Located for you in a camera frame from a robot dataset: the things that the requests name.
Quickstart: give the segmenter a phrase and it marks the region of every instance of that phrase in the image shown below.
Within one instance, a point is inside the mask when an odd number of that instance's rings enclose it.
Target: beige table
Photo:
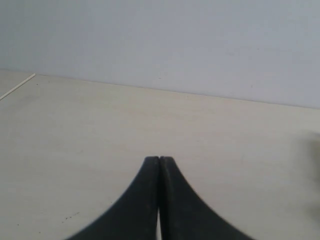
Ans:
[[[0,69],[0,99],[5,97],[5,94],[10,92],[16,86],[27,82],[33,77],[32,73],[14,72]]]
[[[320,110],[37,75],[0,102],[0,239],[61,240],[174,156],[257,240],[320,236]]]

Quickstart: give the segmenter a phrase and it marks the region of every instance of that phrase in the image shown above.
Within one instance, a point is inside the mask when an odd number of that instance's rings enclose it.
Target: wall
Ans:
[[[316,0],[3,0],[0,68],[320,108]]]

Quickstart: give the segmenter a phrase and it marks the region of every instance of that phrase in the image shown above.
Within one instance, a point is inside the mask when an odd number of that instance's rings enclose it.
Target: table surface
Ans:
[[[32,73],[14,72],[0,69],[0,97],[31,75]]]
[[[0,239],[76,233],[150,155],[257,240],[319,239],[320,110],[36,75],[0,118]]]

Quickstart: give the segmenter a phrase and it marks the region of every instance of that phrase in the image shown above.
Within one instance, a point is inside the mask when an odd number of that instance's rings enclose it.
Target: white wall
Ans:
[[[317,0],[2,0],[0,68],[320,108]]]

